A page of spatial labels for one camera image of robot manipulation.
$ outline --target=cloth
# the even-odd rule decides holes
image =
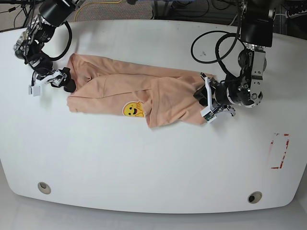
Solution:
[[[78,54],[71,55],[67,67],[76,82],[67,98],[72,112],[145,117],[148,127],[205,122],[203,106],[193,97],[204,85],[199,72]]]

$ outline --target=yellow cable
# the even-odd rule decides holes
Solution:
[[[84,6],[82,6],[80,9],[77,10],[76,14],[75,14],[75,18],[74,18],[74,22],[76,21],[77,19],[77,15],[78,13],[86,6],[88,5],[91,5],[91,4],[101,4],[101,3],[108,3],[108,4],[118,4],[118,3],[121,3],[122,0],[120,1],[93,1],[93,2],[90,2],[90,3],[87,3],[85,4]]]

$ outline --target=round hole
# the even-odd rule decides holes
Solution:
[[[256,204],[261,200],[261,198],[262,198],[261,192],[254,192],[248,196],[248,202],[251,204]]]
[[[51,188],[44,182],[38,183],[38,190],[47,195],[51,193]]]

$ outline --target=white table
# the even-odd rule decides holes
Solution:
[[[140,64],[224,73],[195,62],[192,41],[210,30],[235,27],[171,21],[72,23],[73,52]],[[232,212],[285,206],[293,199],[307,163],[307,41],[274,35],[267,48],[260,106],[236,108],[211,124],[176,123],[149,129],[145,120],[113,115],[70,113],[63,89],[44,88],[27,95],[31,69],[14,56],[21,30],[0,34],[0,159],[10,188],[18,195],[99,209],[151,213]],[[65,27],[44,51],[50,56],[66,45]],[[214,58],[221,34],[203,38],[196,56]],[[230,44],[221,47],[221,54]],[[237,45],[225,60],[239,73]],[[274,133],[290,134],[281,169],[271,169]],[[51,194],[41,193],[45,182]],[[250,204],[248,196],[263,197]]]

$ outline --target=yellow emoji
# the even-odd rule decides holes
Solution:
[[[123,108],[123,114],[126,116],[144,117],[141,102],[129,102]]]

